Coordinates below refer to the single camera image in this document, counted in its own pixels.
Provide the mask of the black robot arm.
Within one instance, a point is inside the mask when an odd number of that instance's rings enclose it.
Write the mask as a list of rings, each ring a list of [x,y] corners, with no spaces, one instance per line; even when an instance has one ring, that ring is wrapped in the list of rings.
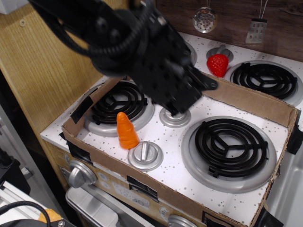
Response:
[[[184,113],[217,82],[196,69],[190,50],[151,0],[112,9],[102,0],[33,0],[51,31],[107,76],[128,75],[153,102]]]

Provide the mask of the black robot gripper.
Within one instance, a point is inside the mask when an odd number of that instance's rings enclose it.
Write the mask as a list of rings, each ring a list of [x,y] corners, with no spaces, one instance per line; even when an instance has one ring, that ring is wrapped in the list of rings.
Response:
[[[187,111],[203,91],[218,88],[194,67],[186,42],[164,17],[150,17],[146,29],[147,47],[129,76],[154,103],[176,115]]]

